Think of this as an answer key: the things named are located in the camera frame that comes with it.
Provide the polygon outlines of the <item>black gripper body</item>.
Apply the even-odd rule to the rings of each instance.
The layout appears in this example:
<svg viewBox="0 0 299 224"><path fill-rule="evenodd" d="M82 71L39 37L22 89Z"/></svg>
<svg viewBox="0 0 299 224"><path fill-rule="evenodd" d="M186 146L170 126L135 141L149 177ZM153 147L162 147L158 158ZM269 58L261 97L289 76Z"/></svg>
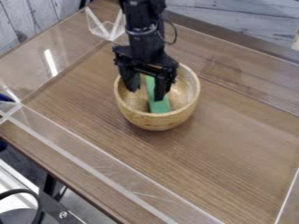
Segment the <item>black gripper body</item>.
<svg viewBox="0 0 299 224"><path fill-rule="evenodd" d="M149 25L142 28L126 27L129 36L129 45L115 45L113 52L115 54L115 65L118 62L127 64L139 64L138 71L155 78L161 73L178 74L179 63L167 55L165 45L165 26Z"/></svg>

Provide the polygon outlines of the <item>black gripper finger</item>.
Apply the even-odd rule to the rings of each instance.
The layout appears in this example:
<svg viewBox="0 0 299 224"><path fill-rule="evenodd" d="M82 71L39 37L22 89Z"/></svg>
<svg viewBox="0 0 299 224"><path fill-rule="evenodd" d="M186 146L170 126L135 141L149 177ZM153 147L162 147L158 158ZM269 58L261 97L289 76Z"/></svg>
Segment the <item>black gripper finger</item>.
<svg viewBox="0 0 299 224"><path fill-rule="evenodd" d="M165 96L175 83L174 73L159 73L154 78L154 82L154 99L159 102L165 99Z"/></svg>
<svg viewBox="0 0 299 224"><path fill-rule="evenodd" d="M123 62L118 62L117 65L126 88L130 92L135 92L141 88L141 72L138 71L141 65Z"/></svg>

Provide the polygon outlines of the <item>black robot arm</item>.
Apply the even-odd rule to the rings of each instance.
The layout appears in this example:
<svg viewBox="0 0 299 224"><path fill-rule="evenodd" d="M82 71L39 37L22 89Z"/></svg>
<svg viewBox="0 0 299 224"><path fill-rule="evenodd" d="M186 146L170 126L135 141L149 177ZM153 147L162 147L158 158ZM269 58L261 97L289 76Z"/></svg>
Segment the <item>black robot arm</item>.
<svg viewBox="0 0 299 224"><path fill-rule="evenodd" d="M177 80L179 62L167 55L165 45L165 0L119 0L126 15L129 45L115 45L115 65L126 84L135 92L141 74L154 77L154 99L162 101Z"/></svg>

